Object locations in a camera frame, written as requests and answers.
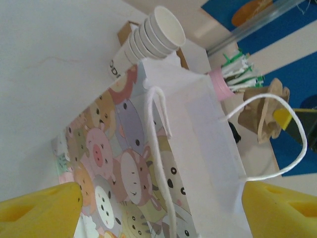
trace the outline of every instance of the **cardboard box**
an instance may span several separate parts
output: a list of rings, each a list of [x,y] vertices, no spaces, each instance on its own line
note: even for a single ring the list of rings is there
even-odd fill
[[[128,21],[117,33],[121,45],[128,39],[131,32],[139,26],[138,23]],[[180,65],[195,73],[207,73],[211,70],[206,50],[186,39],[186,43],[177,52]]]

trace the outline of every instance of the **brown paper bag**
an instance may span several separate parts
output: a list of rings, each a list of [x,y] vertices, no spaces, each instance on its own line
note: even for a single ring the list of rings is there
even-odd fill
[[[277,78],[268,87],[246,90],[243,100],[261,93],[272,93],[283,98],[286,102],[289,101],[289,89],[283,88],[281,81]],[[259,144],[267,142],[270,137],[277,138],[281,132],[281,127],[273,118],[273,112],[279,108],[282,108],[282,105],[272,98],[254,100],[240,113],[238,123],[257,134]]]

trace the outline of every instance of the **white paper bag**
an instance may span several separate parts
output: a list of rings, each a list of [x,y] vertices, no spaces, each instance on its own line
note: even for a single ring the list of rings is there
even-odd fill
[[[166,96],[169,143],[197,231],[251,237],[241,204],[245,171],[210,77],[150,59],[142,64],[145,88],[158,86]]]

